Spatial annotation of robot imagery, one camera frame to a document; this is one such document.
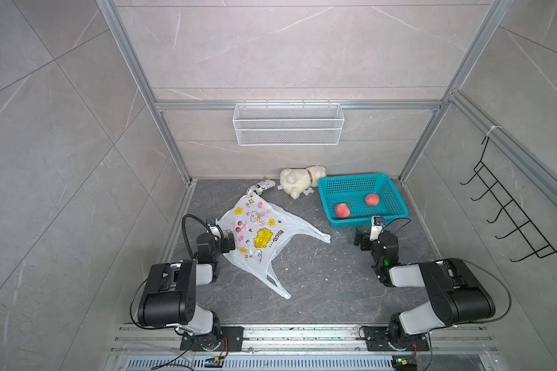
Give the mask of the pink peach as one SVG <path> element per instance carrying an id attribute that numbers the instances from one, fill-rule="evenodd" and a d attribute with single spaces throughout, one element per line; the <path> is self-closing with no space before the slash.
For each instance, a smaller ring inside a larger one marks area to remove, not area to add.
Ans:
<path id="1" fill-rule="evenodd" d="M 337 204 L 334 212 L 336 217 L 340 219 L 346 219 L 351 215 L 351 209 L 346 203 Z"/>
<path id="2" fill-rule="evenodd" d="M 376 207 L 380 203 L 380 196 L 375 193 L 370 193 L 365 196 L 365 203 L 370 207 Z"/>

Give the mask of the white printed plastic bag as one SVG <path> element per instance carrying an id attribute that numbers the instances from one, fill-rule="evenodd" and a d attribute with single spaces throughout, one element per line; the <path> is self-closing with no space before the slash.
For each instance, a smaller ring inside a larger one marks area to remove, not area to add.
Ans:
<path id="1" fill-rule="evenodd" d="M 291 295 L 279 282 L 272 261 L 295 235 L 313 237 L 326 244 L 331 240 L 329 234 L 256 194 L 241 197 L 218 221 L 218 226 L 235 238 L 235 249 L 224 254 L 227 260 L 284 299 Z"/>

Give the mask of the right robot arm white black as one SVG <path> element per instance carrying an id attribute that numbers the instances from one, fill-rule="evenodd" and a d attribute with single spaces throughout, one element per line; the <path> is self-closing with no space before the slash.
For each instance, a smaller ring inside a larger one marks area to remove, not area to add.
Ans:
<path id="1" fill-rule="evenodd" d="M 368 251 L 372 269 L 388 288 L 423 288 L 427 302 L 391 316 L 386 339 L 391 348 L 403 351 L 417 346 L 434 329 L 493 318 L 493 298 L 472 270 L 458 258 L 399 263 L 399 242 L 394 233 L 355 231 L 354 245 Z"/>

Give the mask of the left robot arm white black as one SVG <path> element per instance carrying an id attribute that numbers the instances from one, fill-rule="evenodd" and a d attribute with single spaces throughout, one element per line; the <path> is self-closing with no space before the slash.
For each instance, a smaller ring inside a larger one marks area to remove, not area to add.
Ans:
<path id="1" fill-rule="evenodd" d="M 212 351 L 224 342 L 216 313 L 196 302 L 196 288 L 215 283 L 219 258 L 235 249 L 232 233 L 203 233 L 196 239 L 193 260 L 154 264 L 142 283 L 142 295 L 132 321 L 141 329 L 174 329 L 195 345 Z"/>

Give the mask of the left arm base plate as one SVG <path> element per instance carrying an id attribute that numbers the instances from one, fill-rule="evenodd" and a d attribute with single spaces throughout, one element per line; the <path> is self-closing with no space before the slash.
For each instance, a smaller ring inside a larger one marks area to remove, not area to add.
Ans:
<path id="1" fill-rule="evenodd" d="M 184 333 L 179 349 L 194 352 L 241 352 L 243 341 L 243 326 L 221 326 L 206 335 Z"/>

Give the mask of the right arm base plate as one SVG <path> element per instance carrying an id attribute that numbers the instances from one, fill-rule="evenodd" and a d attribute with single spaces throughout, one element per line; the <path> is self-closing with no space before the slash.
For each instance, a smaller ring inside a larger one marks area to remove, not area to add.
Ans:
<path id="1" fill-rule="evenodd" d="M 426 352 L 430 344 L 426 334 L 408 335 L 402 330 L 390 330 L 385 326 L 361 326 L 359 337 L 365 341 L 370 352 Z"/>

